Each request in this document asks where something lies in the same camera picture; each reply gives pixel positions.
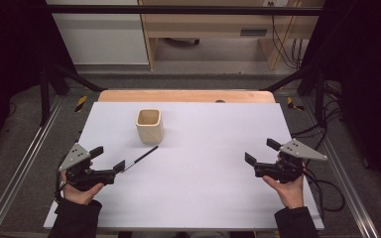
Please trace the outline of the grey label on desk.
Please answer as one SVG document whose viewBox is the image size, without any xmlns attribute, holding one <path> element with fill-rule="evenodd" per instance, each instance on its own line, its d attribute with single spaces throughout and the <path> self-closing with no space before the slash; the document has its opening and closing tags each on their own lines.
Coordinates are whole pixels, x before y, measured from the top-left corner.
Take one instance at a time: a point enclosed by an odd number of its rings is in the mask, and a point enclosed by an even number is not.
<svg viewBox="0 0 381 238">
<path fill-rule="evenodd" d="M 267 29 L 241 29 L 240 37 L 265 37 Z"/>
</svg>

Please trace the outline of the person's left hand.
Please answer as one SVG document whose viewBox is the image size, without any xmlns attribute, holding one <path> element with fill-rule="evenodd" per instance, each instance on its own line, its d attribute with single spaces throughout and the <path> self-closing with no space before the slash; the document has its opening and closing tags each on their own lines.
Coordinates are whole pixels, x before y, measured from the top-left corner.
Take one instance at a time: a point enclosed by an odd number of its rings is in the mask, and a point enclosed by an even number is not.
<svg viewBox="0 0 381 238">
<path fill-rule="evenodd" d="M 81 191 L 67 182 L 65 171 L 61 172 L 61 178 L 65 183 L 65 186 L 63 187 L 63 198 L 81 205 L 89 205 L 94 197 L 104 188 L 103 183 L 98 183 L 87 191 Z"/>
</svg>

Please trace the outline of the black pen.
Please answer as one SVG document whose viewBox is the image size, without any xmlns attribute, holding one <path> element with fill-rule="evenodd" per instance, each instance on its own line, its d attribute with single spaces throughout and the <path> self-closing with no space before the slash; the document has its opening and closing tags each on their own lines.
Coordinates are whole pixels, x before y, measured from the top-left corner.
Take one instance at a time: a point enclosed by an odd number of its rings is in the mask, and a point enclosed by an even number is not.
<svg viewBox="0 0 381 238">
<path fill-rule="evenodd" d="M 138 159 L 134 160 L 132 163 L 130 163 L 129 165 L 127 165 L 122 171 L 121 173 L 124 173 L 126 172 L 127 170 L 129 170 L 130 168 L 132 168 L 134 165 L 138 164 L 140 161 L 142 161 L 144 158 L 146 158 L 147 156 L 149 156 L 150 154 L 152 154 L 153 152 L 155 152 L 157 149 L 159 148 L 159 146 L 155 146 L 154 148 L 152 148 L 151 150 L 149 150 L 148 152 L 146 152 L 144 155 L 140 156 Z"/>
</svg>

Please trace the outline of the white board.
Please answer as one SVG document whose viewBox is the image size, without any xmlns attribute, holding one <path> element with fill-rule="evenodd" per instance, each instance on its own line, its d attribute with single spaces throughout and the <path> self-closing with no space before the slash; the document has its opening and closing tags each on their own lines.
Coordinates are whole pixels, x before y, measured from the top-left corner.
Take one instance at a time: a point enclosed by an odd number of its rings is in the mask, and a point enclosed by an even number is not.
<svg viewBox="0 0 381 238">
<path fill-rule="evenodd" d="M 148 103 L 96 102 L 79 143 L 97 170 L 127 165 L 154 148 L 141 142 L 136 117 Z M 111 230 L 266 230 L 282 203 L 256 178 L 248 153 L 274 163 L 272 138 L 290 141 L 277 103 L 158 103 L 164 139 L 159 148 L 98 195 L 98 226 Z"/>
</svg>

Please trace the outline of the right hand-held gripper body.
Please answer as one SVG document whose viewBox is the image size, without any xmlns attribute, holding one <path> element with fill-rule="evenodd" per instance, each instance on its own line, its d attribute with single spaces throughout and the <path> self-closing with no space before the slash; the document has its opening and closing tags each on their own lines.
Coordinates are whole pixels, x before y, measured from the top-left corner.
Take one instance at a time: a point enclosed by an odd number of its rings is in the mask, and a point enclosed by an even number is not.
<svg viewBox="0 0 381 238">
<path fill-rule="evenodd" d="M 256 178 L 268 176 L 280 183 L 294 181 L 303 174 L 303 160 L 326 161 L 327 156 L 292 139 L 286 144 L 281 144 L 278 152 L 278 161 L 275 164 L 257 163 L 253 167 Z"/>
</svg>

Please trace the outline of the black metal stand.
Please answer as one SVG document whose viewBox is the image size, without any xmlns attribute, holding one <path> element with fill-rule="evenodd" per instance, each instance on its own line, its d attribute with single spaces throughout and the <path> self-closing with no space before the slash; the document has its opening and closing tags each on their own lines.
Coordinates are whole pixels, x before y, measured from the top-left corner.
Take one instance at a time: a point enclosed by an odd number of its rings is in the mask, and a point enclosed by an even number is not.
<svg viewBox="0 0 381 238">
<path fill-rule="evenodd" d="M 67 95 L 69 93 L 69 87 L 65 82 L 66 78 L 70 78 L 75 82 L 83 85 L 94 92 L 104 91 L 103 87 L 100 87 L 87 79 L 80 76 L 77 72 L 69 70 L 59 64 L 51 64 L 44 66 L 40 72 L 40 90 L 41 90 L 41 107 L 42 118 L 41 126 L 44 126 L 51 117 L 51 101 L 49 94 L 49 86 L 51 86 L 57 95 Z"/>
<path fill-rule="evenodd" d="M 316 90 L 315 99 L 315 119 L 318 124 L 323 127 L 325 124 L 323 96 L 325 89 L 325 79 L 322 71 L 313 64 L 309 64 L 298 71 L 290 74 L 289 76 L 281 79 L 280 81 L 264 88 L 264 91 L 275 92 L 279 88 L 293 82 L 297 79 L 301 80 L 297 93 L 300 96 L 307 96 L 313 89 Z"/>
</svg>

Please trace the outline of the wooden table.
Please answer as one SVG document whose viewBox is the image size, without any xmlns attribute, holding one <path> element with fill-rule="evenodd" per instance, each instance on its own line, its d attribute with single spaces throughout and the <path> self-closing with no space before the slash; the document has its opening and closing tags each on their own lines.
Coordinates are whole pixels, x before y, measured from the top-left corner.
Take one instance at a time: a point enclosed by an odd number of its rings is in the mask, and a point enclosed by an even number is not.
<svg viewBox="0 0 381 238">
<path fill-rule="evenodd" d="M 219 102 L 275 103 L 274 95 L 259 90 L 174 90 L 134 89 L 104 90 L 98 102 Z"/>
</svg>

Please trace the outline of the aluminium rail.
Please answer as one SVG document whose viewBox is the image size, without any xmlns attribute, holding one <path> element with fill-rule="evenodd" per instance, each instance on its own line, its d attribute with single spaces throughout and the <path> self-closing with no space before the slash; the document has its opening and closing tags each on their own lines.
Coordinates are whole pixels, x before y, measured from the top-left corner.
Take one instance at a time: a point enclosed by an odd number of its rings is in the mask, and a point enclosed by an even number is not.
<svg viewBox="0 0 381 238">
<path fill-rule="evenodd" d="M 54 103 L 51 107 L 50 115 L 45 120 L 44 124 L 39 127 L 21 162 L 19 163 L 4 192 L 2 193 L 0 197 L 0 226 L 16 195 L 18 194 L 26 175 L 30 170 L 31 165 L 33 164 L 38 152 L 40 151 L 45 139 L 47 138 L 55 122 L 55 119 L 60 112 L 63 102 L 64 96 L 57 95 L 55 97 Z"/>
<path fill-rule="evenodd" d="M 339 112 L 338 107 L 333 102 L 326 102 L 324 105 L 320 105 L 316 108 L 314 102 L 308 98 L 304 98 L 303 102 L 306 105 L 311 119 L 316 123 L 324 125 L 326 129 L 326 132 L 321 136 L 322 141 L 319 142 L 318 145 L 322 147 L 327 155 L 327 161 L 336 181 L 338 182 L 339 189 L 345 198 L 346 206 L 350 209 L 351 215 L 362 237 L 380 238 L 374 222 L 369 216 L 348 172 L 343 167 L 339 155 L 329 138 L 330 129 L 328 116 L 335 116 Z"/>
</svg>

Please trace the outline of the person's right hand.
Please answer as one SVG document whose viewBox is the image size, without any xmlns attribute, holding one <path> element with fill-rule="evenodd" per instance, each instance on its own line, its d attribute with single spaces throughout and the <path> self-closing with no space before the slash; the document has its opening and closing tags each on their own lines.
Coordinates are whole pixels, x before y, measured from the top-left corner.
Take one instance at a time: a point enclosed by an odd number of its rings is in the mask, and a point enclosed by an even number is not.
<svg viewBox="0 0 381 238">
<path fill-rule="evenodd" d="M 296 180 L 287 183 L 279 183 L 268 176 L 263 176 L 262 180 L 278 193 L 285 207 L 295 209 L 305 206 L 304 176 L 300 176 Z"/>
</svg>

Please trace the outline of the dark curtain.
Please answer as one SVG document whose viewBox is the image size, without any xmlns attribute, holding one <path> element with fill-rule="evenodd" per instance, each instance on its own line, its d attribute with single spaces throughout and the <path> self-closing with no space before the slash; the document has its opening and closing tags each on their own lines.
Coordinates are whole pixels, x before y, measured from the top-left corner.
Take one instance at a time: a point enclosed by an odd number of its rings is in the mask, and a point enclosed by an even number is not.
<svg viewBox="0 0 381 238">
<path fill-rule="evenodd" d="M 47 0 L 0 0 L 0 130 L 13 95 L 39 83 L 44 58 L 75 67 Z"/>
<path fill-rule="evenodd" d="M 381 0 L 324 0 L 305 56 L 342 86 L 363 152 L 381 174 Z"/>
</svg>

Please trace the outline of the white cabinet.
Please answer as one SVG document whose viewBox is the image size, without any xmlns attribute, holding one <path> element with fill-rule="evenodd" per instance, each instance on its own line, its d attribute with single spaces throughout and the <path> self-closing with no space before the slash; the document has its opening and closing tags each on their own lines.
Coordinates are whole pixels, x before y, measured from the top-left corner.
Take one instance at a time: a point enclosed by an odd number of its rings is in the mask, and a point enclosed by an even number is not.
<svg viewBox="0 0 381 238">
<path fill-rule="evenodd" d="M 147 64 L 139 14 L 54 14 L 75 65 Z"/>
</svg>

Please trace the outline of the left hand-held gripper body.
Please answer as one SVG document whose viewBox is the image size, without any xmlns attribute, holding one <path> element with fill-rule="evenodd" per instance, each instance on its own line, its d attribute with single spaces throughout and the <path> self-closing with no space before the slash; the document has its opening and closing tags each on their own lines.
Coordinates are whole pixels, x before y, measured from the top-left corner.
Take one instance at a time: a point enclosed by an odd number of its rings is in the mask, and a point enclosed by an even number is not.
<svg viewBox="0 0 381 238">
<path fill-rule="evenodd" d="M 65 171 L 69 184 L 81 191 L 87 191 L 98 183 L 113 184 L 116 172 L 109 170 L 94 170 L 91 168 L 90 151 L 79 143 L 75 143 L 59 165 L 59 171 Z"/>
</svg>

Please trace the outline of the wooden pen holder cup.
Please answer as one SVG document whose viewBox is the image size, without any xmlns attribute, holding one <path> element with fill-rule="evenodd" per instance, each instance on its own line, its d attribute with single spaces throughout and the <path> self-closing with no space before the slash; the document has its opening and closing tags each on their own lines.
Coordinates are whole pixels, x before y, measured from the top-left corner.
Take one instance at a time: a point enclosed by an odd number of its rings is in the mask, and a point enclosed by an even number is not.
<svg viewBox="0 0 381 238">
<path fill-rule="evenodd" d="M 146 145 L 160 144 L 164 139 L 162 112 L 155 108 L 141 109 L 136 118 L 139 138 Z"/>
</svg>

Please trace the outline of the black horizontal frame bar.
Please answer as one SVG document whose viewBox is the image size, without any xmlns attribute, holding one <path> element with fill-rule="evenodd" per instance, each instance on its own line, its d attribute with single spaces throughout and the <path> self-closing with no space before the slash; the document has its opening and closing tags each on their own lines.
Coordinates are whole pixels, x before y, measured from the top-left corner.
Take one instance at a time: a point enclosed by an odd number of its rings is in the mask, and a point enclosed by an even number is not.
<svg viewBox="0 0 381 238">
<path fill-rule="evenodd" d="M 320 16 L 322 8 L 226 7 L 226 6 L 133 6 L 133 5 L 47 5 L 51 13 L 64 14 L 178 14 L 178 15 L 260 15 Z"/>
</svg>

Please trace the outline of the yellow black tape strip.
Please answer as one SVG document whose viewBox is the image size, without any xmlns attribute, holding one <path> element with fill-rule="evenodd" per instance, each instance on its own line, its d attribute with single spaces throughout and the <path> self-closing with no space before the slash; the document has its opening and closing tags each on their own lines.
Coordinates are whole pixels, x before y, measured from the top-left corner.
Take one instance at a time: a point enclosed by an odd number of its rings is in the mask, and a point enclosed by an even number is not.
<svg viewBox="0 0 381 238">
<path fill-rule="evenodd" d="M 295 109 L 295 110 L 298 110 L 298 111 L 305 111 L 305 107 L 304 106 L 300 106 L 300 105 L 295 105 L 294 104 L 294 101 L 291 97 L 287 97 L 287 106 L 289 109 Z"/>
<path fill-rule="evenodd" d="M 78 99 L 77 104 L 75 106 L 74 112 L 80 112 L 81 111 L 86 99 L 87 99 L 86 95 L 80 96 L 80 98 Z"/>
</svg>

